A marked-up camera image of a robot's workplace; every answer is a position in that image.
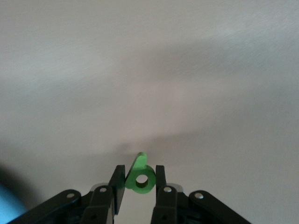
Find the brown table mat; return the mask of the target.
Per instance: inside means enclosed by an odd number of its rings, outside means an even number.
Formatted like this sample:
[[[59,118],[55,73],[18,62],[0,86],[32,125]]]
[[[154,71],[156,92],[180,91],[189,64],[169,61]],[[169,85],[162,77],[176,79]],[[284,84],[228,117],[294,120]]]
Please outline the brown table mat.
[[[0,166],[25,205],[138,152],[299,224],[299,0],[0,0]]]

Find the green foam letter b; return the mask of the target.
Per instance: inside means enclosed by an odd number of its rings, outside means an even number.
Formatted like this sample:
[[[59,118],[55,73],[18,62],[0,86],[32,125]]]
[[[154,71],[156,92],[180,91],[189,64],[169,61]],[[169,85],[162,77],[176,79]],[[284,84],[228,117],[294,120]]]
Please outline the green foam letter b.
[[[147,177],[145,182],[138,182],[137,178],[141,175]],[[138,194],[149,193],[156,184],[156,174],[154,169],[147,164],[145,152],[139,152],[126,176],[125,187]]]

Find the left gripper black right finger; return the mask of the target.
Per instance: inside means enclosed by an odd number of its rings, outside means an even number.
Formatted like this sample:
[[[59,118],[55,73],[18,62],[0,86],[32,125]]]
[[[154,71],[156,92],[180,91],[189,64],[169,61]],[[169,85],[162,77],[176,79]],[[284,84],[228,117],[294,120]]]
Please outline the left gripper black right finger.
[[[151,224],[252,224],[204,190],[188,196],[166,182],[165,168],[156,166],[156,205]]]

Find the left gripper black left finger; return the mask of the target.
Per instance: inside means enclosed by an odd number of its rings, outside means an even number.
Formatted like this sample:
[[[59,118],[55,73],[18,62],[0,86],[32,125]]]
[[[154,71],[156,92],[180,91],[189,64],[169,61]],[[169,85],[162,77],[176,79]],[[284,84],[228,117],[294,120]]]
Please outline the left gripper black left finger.
[[[114,224],[125,190],[125,166],[116,166],[107,184],[89,193],[68,189],[30,209],[9,224]]]

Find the blue plate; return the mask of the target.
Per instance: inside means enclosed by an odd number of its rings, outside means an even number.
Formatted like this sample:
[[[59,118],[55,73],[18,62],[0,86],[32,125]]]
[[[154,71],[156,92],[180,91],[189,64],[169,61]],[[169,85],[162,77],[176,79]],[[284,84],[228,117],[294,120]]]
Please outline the blue plate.
[[[7,224],[27,211],[21,196],[12,186],[0,182],[0,224]]]

